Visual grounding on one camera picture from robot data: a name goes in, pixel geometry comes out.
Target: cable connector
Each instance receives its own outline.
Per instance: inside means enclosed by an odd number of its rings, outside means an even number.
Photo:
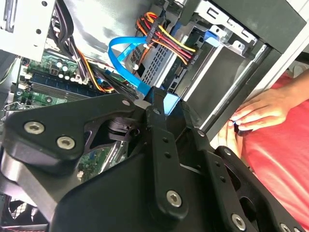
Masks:
[[[150,44],[152,39],[154,38],[155,32],[158,30],[159,26],[163,24],[165,20],[165,11],[163,10],[160,16],[154,21],[153,26],[151,27],[148,35],[147,35],[147,44]]]

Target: screw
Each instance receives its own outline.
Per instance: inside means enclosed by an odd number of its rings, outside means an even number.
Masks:
[[[203,131],[198,130],[197,132],[198,132],[198,134],[199,134],[200,136],[202,136],[202,137],[204,137],[204,136],[205,136],[205,134],[204,134],[204,132],[203,132]]]
[[[130,105],[131,105],[127,100],[123,100],[122,103],[125,104],[125,105],[127,105],[127,106],[130,106]]]
[[[281,223],[280,226],[283,232],[291,232],[290,229],[285,224]]]
[[[75,147],[75,141],[68,136],[62,136],[57,139],[57,145],[62,149],[71,150]]]
[[[225,148],[225,149],[224,149],[224,152],[225,152],[226,154],[228,154],[229,156],[232,155],[232,153],[230,152],[229,149],[226,149],[226,148]]]
[[[156,108],[154,108],[153,111],[154,111],[157,115],[160,115],[160,114],[161,114],[160,111],[159,111],[158,109],[156,109]]]
[[[246,230],[246,224],[243,221],[243,219],[237,215],[237,214],[232,214],[232,221],[234,225],[240,230],[240,231],[245,231]]]
[[[173,190],[166,193],[166,198],[168,202],[174,207],[180,207],[182,205],[182,199],[179,194]]]
[[[41,134],[45,130],[45,127],[40,122],[27,122],[24,125],[24,129],[30,134]]]

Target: hand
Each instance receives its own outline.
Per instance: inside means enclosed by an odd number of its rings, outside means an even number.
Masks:
[[[241,131],[270,127],[286,120],[291,105],[285,89],[269,89],[244,103],[231,119]]]
[[[239,158],[242,150],[242,137],[239,137],[234,132],[234,124],[229,120],[218,133],[218,142],[220,146],[227,146]]]

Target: motherboard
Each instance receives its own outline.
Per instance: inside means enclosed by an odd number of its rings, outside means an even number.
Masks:
[[[17,82],[14,93],[11,93],[13,100],[1,112],[5,114],[1,115],[1,125],[14,112],[110,94],[96,90],[89,79],[82,81],[77,64],[61,55],[45,51],[41,62],[20,59]],[[112,73],[109,66],[101,68]],[[123,78],[116,73],[112,77],[123,82]],[[78,166],[78,178],[85,182],[121,162],[125,156],[113,152],[115,146],[123,147],[123,144],[114,144],[83,155]]]

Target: black mounting arm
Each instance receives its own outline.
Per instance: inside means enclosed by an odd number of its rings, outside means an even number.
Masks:
[[[63,181],[82,155],[127,141],[125,161],[65,192],[56,208],[37,204],[50,232],[305,232],[231,150],[211,148],[185,102],[166,118],[165,94],[152,88],[140,107],[112,94],[13,114],[1,172],[9,178],[9,158]]]

